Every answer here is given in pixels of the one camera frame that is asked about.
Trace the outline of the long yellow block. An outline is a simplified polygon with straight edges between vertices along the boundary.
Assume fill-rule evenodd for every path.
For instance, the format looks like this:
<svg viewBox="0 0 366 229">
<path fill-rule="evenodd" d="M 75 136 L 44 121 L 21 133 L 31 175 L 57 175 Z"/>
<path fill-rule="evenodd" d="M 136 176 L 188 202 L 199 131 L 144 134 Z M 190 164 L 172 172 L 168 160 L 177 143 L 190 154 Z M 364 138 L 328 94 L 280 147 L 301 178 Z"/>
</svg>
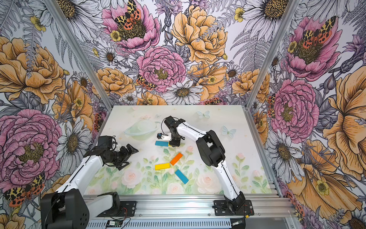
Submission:
<svg viewBox="0 0 366 229">
<path fill-rule="evenodd" d="M 170 163 L 157 164 L 157 165 L 155 165 L 155 170 L 160 171 L 160 170 L 169 169 L 170 167 L 171 167 Z"/>
</svg>

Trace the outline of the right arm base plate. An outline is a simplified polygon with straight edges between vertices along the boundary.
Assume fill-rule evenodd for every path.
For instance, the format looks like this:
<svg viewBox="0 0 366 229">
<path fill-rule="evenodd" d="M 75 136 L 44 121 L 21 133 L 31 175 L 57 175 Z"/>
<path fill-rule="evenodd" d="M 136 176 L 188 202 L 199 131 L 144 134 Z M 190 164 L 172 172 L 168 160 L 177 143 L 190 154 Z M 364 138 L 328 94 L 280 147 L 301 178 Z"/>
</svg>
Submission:
<svg viewBox="0 0 366 229">
<path fill-rule="evenodd" d="M 254 215 L 252 202 L 246 199 L 244 202 L 214 200 L 212 208 L 216 216 L 242 216 L 250 217 Z"/>
</svg>

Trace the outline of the orange block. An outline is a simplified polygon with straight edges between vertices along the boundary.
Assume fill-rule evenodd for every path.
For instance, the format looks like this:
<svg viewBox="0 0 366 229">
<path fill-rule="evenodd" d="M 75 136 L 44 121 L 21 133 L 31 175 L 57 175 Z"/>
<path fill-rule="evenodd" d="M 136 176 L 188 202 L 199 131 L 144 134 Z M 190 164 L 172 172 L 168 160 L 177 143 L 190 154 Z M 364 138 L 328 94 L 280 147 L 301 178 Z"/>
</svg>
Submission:
<svg viewBox="0 0 366 229">
<path fill-rule="evenodd" d="M 182 153 L 178 153 L 171 161 L 170 164 L 174 166 L 181 158 L 183 157 Z"/>
</svg>

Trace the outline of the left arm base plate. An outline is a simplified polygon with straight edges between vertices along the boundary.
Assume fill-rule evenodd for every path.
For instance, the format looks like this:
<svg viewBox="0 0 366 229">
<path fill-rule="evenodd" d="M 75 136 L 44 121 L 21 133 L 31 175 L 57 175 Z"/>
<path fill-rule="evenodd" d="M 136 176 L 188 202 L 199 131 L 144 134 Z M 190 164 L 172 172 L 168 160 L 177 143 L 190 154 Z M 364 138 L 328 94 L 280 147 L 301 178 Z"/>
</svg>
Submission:
<svg viewBox="0 0 366 229">
<path fill-rule="evenodd" d="M 136 211 L 136 201 L 120 201 L 120 203 L 98 215 L 98 217 L 134 217 Z"/>
</svg>

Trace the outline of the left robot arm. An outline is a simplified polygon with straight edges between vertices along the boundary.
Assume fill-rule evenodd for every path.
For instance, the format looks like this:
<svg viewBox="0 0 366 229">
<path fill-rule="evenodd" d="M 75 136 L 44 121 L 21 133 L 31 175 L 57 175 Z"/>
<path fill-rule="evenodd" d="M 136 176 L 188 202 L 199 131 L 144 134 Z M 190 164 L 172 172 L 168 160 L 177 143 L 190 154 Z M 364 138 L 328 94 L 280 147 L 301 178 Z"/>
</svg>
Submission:
<svg viewBox="0 0 366 229">
<path fill-rule="evenodd" d="M 97 145 L 89 150 L 79 167 L 56 191 L 42 197 L 41 223 L 43 229 L 85 229 L 91 219 L 102 215 L 128 217 L 117 192 L 99 195 L 85 202 L 83 195 L 94 175 L 103 167 L 122 170 L 129 165 L 131 155 L 138 153 L 132 145 L 118 147 L 113 136 L 100 136 Z"/>
</svg>

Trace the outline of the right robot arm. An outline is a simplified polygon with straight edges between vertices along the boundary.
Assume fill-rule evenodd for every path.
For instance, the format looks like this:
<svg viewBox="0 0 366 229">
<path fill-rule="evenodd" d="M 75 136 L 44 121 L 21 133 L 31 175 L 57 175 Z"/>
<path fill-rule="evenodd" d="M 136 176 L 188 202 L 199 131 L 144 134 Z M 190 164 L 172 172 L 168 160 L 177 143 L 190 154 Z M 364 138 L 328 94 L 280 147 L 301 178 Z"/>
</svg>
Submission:
<svg viewBox="0 0 366 229">
<path fill-rule="evenodd" d="M 215 131 L 203 131 L 189 125 L 185 120 L 169 116 L 162 121 L 169 129 L 169 144 L 180 146 L 181 140 L 195 141 L 202 161 L 212 167 L 224 191 L 226 206 L 222 209 L 232 215 L 243 215 L 246 198 L 233 180 L 226 163 L 225 149 Z"/>
</svg>

